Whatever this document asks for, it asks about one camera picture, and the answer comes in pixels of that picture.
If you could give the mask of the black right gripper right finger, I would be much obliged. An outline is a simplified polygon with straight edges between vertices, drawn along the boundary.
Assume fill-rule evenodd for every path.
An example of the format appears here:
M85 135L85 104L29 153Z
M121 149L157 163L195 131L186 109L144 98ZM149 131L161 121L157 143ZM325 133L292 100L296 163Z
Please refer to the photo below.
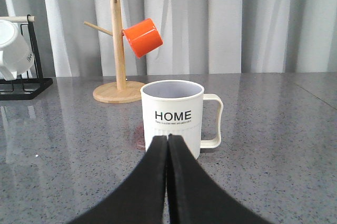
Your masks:
M167 195L171 223L267 223L203 170L182 136L169 135Z

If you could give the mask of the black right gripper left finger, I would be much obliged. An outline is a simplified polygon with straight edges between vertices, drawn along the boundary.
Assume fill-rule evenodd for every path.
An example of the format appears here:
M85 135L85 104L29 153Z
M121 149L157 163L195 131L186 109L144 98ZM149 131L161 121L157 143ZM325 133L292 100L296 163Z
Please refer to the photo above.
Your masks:
M167 137L155 136L132 173L104 200L70 223L162 223Z

